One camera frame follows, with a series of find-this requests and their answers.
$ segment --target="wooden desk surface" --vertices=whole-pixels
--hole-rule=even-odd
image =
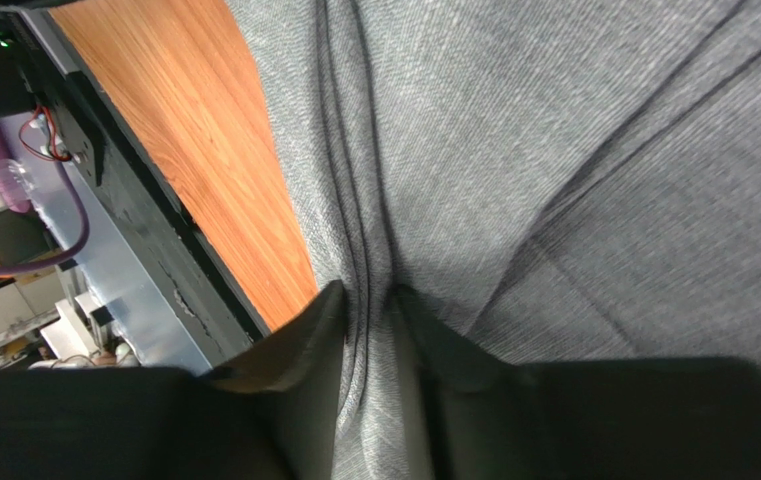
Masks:
[[[271,330],[315,296],[247,44],[223,0],[51,11]]]

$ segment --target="gray fabric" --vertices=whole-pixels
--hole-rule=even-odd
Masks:
[[[761,362],[761,0],[230,0],[318,283],[338,478],[402,478],[406,283],[513,362]]]

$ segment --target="purple cable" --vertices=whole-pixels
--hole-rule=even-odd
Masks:
[[[69,179],[69,175],[66,174],[63,162],[55,163],[57,164],[58,175],[61,177],[61,182],[69,191],[70,195],[72,195],[72,203],[75,204],[75,209],[78,211],[78,218],[81,220],[81,233],[78,235],[78,240],[73,246],[69,247],[68,250],[63,251],[52,258],[24,263],[22,265],[14,265],[12,267],[0,267],[0,277],[35,272],[65,262],[76,256],[84,248],[84,245],[87,243],[87,238],[90,237],[90,220],[87,218],[87,211],[84,210],[84,203],[82,203],[81,197],[78,196],[78,192],[75,191],[75,187],[72,186],[72,181]]]

